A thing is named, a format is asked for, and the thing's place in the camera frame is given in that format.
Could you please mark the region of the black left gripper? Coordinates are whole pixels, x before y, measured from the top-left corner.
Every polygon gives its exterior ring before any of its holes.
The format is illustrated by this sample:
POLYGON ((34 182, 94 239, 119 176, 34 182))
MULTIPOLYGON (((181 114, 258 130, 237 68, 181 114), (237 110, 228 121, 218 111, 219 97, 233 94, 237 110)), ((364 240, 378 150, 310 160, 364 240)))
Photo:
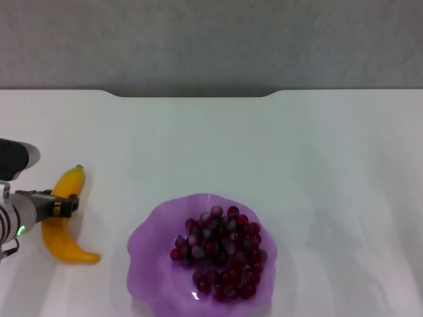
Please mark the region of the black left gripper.
POLYGON ((53 198, 48 196, 52 190, 17 190, 17 194, 31 195, 31 202, 36 210, 36 223, 42 222, 53 217, 70 218, 72 214, 79 208, 79 198, 77 194, 71 194, 68 197, 56 196, 53 206, 53 198))

